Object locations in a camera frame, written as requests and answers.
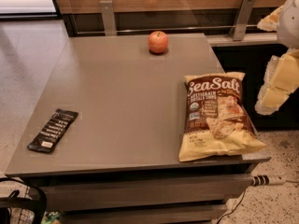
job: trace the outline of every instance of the gray table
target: gray table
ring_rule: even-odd
[[[177,209],[169,209],[168,214],[162,212],[149,223],[218,217],[225,211],[222,205],[217,211],[203,206],[190,210],[194,207],[189,205],[217,200],[223,203],[237,197],[250,184],[246,174],[259,162],[269,160],[262,152],[178,161],[185,120],[184,76],[219,72],[221,65],[201,34],[170,35],[168,51],[163,55],[149,53],[145,35],[69,39],[6,175],[42,187],[48,195],[49,209],[64,213],[188,203],[185,209],[179,209],[192,212],[185,219]],[[78,118],[53,154],[27,150],[56,108],[77,111]],[[186,187],[189,192],[179,193]],[[171,198],[164,197],[168,191]],[[153,194],[145,197],[147,192]],[[74,200],[80,202],[72,205]],[[151,213],[147,208],[142,213],[153,218],[159,211]],[[125,222],[122,214],[122,223],[140,221],[130,219],[139,214],[130,213]],[[103,223],[120,221],[97,215],[97,221],[103,219]],[[77,216],[68,218],[69,223],[93,223],[89,216],[83,217],[86,222]]]

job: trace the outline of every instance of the black cable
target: black cable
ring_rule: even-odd
[[[243,201],[243,199],[244,199],[244,196],[245,196],[245,192],[246,192],[246,189],[244,190],[243,195],[242,195],[242,198],[241,198],[240,202],[237,204],[237,206],[235,207],[235,209],[242,203],[242,201]],[[228,213],[228,214],[224,214],[224,215],[222,215],[222,216],[218,219],[218,221],[217,221],[216,224],[221,223],[221,220],[222,220],[224,217],[231,215],[231,214],[235,211],[235,209],[234,209],[232,212]]]
[[[20,194],[20,191],[19,190],[17,190],[17,189],[15,189],[15,190],[13,190],[10,194],[9,194],[9,196],[8,196],[8,198],[16,198],[16,197],[18,197],[19,196],[19,194]],[[11,207],[9,207],[8,209],[8,218],[9,218],[9,220],[11,220],[11,216],[12,216],[12,208]]]

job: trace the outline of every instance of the apple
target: apple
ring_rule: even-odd
[[[162,54],[168,46],[168,36],[162,31],[155,31],[149,35],[149,50],[156,54]]]

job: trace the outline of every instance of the chip bag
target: chip bag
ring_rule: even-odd
[[[240,155],[265,148],[242,105],[244,73],[185,77],[187,105],[179,161]]]

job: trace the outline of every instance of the tiled floor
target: tiled floor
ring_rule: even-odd
[[[0,22],[0,176],[18,145],[50,72],[69,39],[62,21]],[[254,175],[299,180],[299,131],[259,133],[272,160]],[[2,185],[0,196],[10,184]],[[228,202],[235,207],[238,200]],[[249,187],[242,204],[221,223],[299,223],[299,184]]]

